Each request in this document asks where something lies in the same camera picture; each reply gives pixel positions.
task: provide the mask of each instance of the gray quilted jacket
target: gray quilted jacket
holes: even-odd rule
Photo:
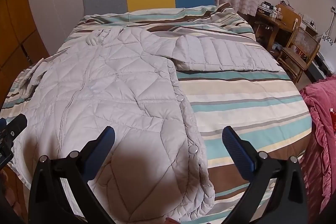
[[[37,86],[24,111],[28,127],[14,145],[21,178],[30,185],[41,155],[66,157],[112,126],[115,144],[89,184],[114,220],[162,223],[206,214],[214,189],[205,145],[175,67],[279,70],[266,51],[242,43],[164,38],[135,27],[93,31],[39,62],[21,83],[23,97]],[[66,182],[64,188],[80,214]]]

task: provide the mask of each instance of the striped bedsheet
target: striped bedsheet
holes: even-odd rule
[[[229,4],[224,4],[86,16],[59,51],[93,30],[110,26],[142,27],[164,37],[181,34],[211,36],[261,47],[255,42],[251,26]],[[18,83],[26,73],[22,72],[13,83],[0,112],[0,117],[8,121],[18,115],[29,100],[24,101],[18,95]],[[311,132],[310,114],[285,72],[189,71],[177,72],[177,77],[204,139],[209,176],[216,193],[214,208],[206,216],[189,222],[221,223],[248,187],[221,141],[222,129],[230,125],[258,151],[287,159],[291,155],[299,156],[306,149]],[[274,183],[274,180],[270,181],[261,204],[269,199]]]

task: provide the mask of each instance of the jacket zipper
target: jacket zipper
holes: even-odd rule
[[[102,48],[102,45],[99,45],[98,48],[96,49],[95,53],[94,53],[94,56],[93,58],[90,60],[88,66],[86,67],[86,70],[85,70],[85,76],[84,76],[84,81],[83,81],[83,85],[82,87],[79,89],[79,90],[76,90],[74,92],[74,94],[72,95],[71,97],[71,100],[70,102],[68,103],[67,107],[65,108],[65,110],[63,111],[63,114],[62,114],[62,120],[61,120],[61,126],[60,126],[60,130],[59,130],[59,149],[58,149],[58,153],[57,153],[57,157],[59,156],[60,152],[61,152],[61,149],[62,149],[62,137],[63,137],[63,125],[64,125],[64,121],[66,119],[66,114],[67,114],[67,110],[69,109],[69,107],[71,106],[75,96],[77,95],[78,92],[80,92],[81,90],[83,90],[83,88],[85,87],[85,84],[86,84],[86,80],[88,78],[88,75],[89,75],[89,69],[91,67],[91,63],[97,58],[97,53],[98,51]]]

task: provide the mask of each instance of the pink blanket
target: pink blanket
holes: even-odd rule
[[[336,76],[308,85],[300,93],[313,121],[301,163],[311,223],[336,189],[336,142],[330,116],[330,108],[336,110]]]

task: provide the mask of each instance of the cable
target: cable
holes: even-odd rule
[[[292,9],[294,9],[294,8],[289,4],[289,1],[288,1],[288,0],[286,0],[286,1],[288,2],[288,4],[286,4],[285,0],[281,0],[280,3],[283,2],[285,5],[291,7]]]
[[[335,16],[336,16],[336,14],[334,13],[334,16],[332,17],[332,21],[331,21],[331,24],[330,24],[328,30],[326,30],[324,33],[318,35],[316,38],[321,37],[322,35],[324,35],[325,33],[327,33],[330,30],[331,26],[334,24]]]

